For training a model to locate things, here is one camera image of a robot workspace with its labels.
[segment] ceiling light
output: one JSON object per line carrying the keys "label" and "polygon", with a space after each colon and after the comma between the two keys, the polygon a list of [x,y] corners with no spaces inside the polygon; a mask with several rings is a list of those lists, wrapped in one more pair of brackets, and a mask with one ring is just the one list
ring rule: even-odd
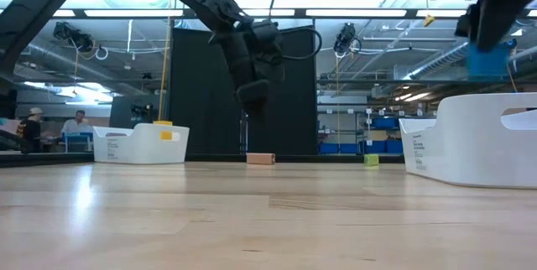
{"label": "ceiling light", "polygon": [[522,29],[518,29],[517,31],[511,33],[511,36],[522,36]]}
{"label": "ceiling light", "polygon": [[466,10],[418,10],[416,16],[418,18],[425,18],[427,15],[434,17],[458,18],[466,13]]}
{"label": "ceiling light", "polygon": [[183,10],[151,9],[151,10],[85,10],[89,17],[109,17],[109,18],[133,18],[133,17],[178,17],[183,15]]}
{"label": "ceiling light", "polygon": [[305,11],[308,16],[332,17],[387,17],[397,18],[406,15],[406,10],[396,9],[309,9]]}
{"label": "ceiling light", "polygon": [[74,98],[76,97],[76,93],[74,91],[71,91],[70,88],[62,88],[60,92],[56,93],[57,96],[66,96]]}
{"label": "ceiling light", "polygon": [[53,15],[55,18],[57,17],[63,17],[63,18],[66,18],[66,17],[75,17],[75,13],[73,12],[73,10],[58,10],[54,13]]}
{"label": "ceiling light", "polygon": [[74,101],[74,102],[66,102],[66,105],[71,106],[96,106],[99,104],[97,101]]}
{"label": "ceiling light", "polygon": [[427,95],[429,95],[429,94],[430,94],[430,93],[421,93],[421,94],[418,94],[418,95],[416,95],[416,96],[414,96],[414,97],[410,97],[409,99],[407,99],[407,100],[405,100],[405,101],[407,101],[407,102],[415,101],[415,100],[421,99],[421,98],[423,98],[423,97],[425,97],[425,96],[427,96]]}
{"label": "ceiling light", "polygon": [[409,98],[410,96],[412,96],[412,94],[402,95],[399,99],[400,100],[405,100],[405,99]]}
{"label": "ceiling light", "polygon": [[47,86],[44,82],[30,82],[30,81],[25,81],[24,84],[26,86],[33,86],[33,87],[36,87],[36,88],[39,88],[39,89],[45,89]]}
{"label": "ceiling light", "polygon": [[[249,16],[268,16],[268,9],[244,9],[245,14]],[[272,16],[293,16],[295,15],[294,9],[273,9],[271,11]]]}
{"label": "ceiling light", "polygon": [[108,90],[107,88],[105,88],[104,86],[101,86],[101,84],[98,84],[96,82],[79,82],[78,85],[84,86],[94,91],[98,91],[99,93],[110,93],[110,90]]}

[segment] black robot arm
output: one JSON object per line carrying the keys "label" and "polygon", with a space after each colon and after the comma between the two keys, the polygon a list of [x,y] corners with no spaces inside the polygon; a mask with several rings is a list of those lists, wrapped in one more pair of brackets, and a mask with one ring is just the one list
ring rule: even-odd
{"label": "black robot arm", "polygon": [[[66,0],[12,0],[0,15],[0,73],[11,74],[26,46]],[[213,32],[232,75],[237,99],[258,112],[269,81],[283,70],[281,35],[269,20],[254,22],[233,0],[180,0]]]}

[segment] blue storage bin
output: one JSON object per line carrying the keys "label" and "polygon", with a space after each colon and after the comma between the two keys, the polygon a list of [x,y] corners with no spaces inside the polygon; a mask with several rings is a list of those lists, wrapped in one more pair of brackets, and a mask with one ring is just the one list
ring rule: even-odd
{"label": "blue storage bin", "polygon": [[340,144],[341,153],[358,153],[357,143],[342,143]]}
{"label": "blue storage bin", "polygon": [[337,143],[321,143],[319,153],[339,153],[339,145]]}
{"label": "blue storage bin", "polygon": [[372,146],[368,146],[368,143],[361,141],[364,153],[386,153],[386,141],[373,141]]}
{"label": "blue storage bin", "polygon": [[470,80],[487,80],[493,77],[506,76],[505,64],[509,60],[511,49],[499,44],[491,51],[482,52],[477,45],[468,45],[467,69]]}
{"label": "blue storage bin", "polygon": [[374,118],[372,126],[375,128],[396,128],[397,118]]}
{"label": "blue storage bin", "polygon": [[386,153],[403,154],[403,141],[386,140]]}

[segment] yellow label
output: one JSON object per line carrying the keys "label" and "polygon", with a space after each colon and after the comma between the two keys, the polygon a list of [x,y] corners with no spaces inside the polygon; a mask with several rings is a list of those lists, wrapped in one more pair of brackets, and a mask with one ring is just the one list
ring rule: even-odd
{"label": "yellow label", "polygon": [[173,137],[173,133],[170,131],[160,132],[160,140],[171,141],[172,137]]}
{"label": "yellow label", "polygon": [[435,21],[435,17],[427,14],[427,17],[425,17],[423,25],[424,27],[429,27],[429,25],[432,24],[434,21]]}
{"label": "yellow label", "polygon": [[172,122],[166,122],[166,121],[156,121],[156,122],[153,122],[153,124],[168,125],[168,126],[173,125]]}

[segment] wooden tabletop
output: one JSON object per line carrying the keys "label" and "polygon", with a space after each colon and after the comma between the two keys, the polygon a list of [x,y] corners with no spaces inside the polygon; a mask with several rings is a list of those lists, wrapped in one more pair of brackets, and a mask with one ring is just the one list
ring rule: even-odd
{"label": "wooden tabletop", "polygon": [[535,269],[537,191],[402,165],[0,169],[4,269]]}

